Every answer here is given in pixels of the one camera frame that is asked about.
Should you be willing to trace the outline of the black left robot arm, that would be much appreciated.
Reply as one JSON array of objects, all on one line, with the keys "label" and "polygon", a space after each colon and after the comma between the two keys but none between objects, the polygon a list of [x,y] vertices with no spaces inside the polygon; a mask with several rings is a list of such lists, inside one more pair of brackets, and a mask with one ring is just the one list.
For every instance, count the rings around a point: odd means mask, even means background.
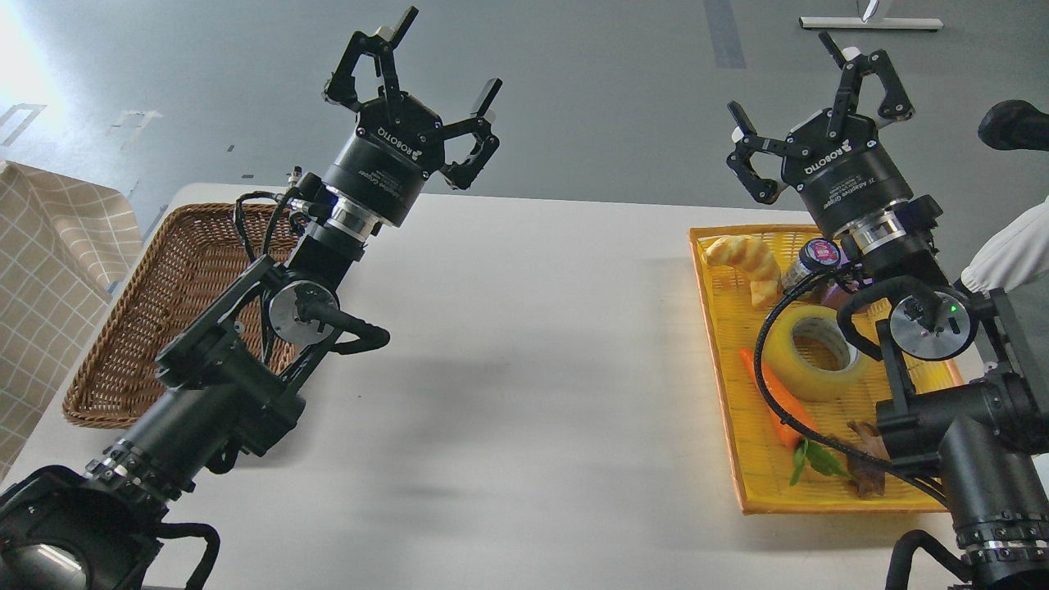
[{"label": "black left robot arm", "polygon": [[467,189],[499,147],[488,112],[491,79],[471,115],[443,123],[398,83],[397,52],[415,21],[356,31],[325,85],[325,100],[356,113],[354,134],[324,175],[293,172],[250,265],[162,347],[164,395],[82,475],[49,465],[2,496],[4,589],[141,589],[167,540],[199,538],[186,582],[202,589],[220,535],[167,523],[202,468],[232,470],[295,429],[299,389],[330,352],[385,347],[386,329],[346,314],[337,288],[382,225],[403,224],[424,184],[442,173]]}]

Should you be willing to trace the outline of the white sleeved forearm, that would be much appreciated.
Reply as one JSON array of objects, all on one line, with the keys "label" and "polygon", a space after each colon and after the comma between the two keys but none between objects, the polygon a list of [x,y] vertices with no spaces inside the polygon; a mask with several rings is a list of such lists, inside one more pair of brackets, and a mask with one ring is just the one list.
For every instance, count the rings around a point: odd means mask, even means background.
[{"label": "white sleeved forearm", "polygon": [[1048,201],[1031,206],[994,234],[960,273],[970,293],[1010,292],[1048,271]]}]

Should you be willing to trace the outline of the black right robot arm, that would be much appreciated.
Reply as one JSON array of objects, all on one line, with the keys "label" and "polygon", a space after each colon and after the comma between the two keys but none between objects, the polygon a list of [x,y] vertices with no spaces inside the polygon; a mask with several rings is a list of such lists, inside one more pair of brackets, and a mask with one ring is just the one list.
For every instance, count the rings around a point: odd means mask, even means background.
[{"label": "black right robot arm", "polygon": [[1004,290],[967,294],[936,259],[942,209],[916,197],[879,131],[914,115],[889,54],[825,49],[842,72],[833,105],[784,139],[761,136],[744,108],[727,157],[751,197],[798,191],[825,238],[844,246],[842,271],[817,271],[772,307],[753,367],[779,315],[825,277],[859,285],[837,313],[847,343],[882,363],[891,399],[876,406],[889,459],[829,447],[901,479],[940,502],[956,551],[923,530],[892,550],[885,587],[906,589],[913,555],[926,551],[963,589],[1045,589],[1047,494],[1033,458],[1047,452],[1047,381]]}]

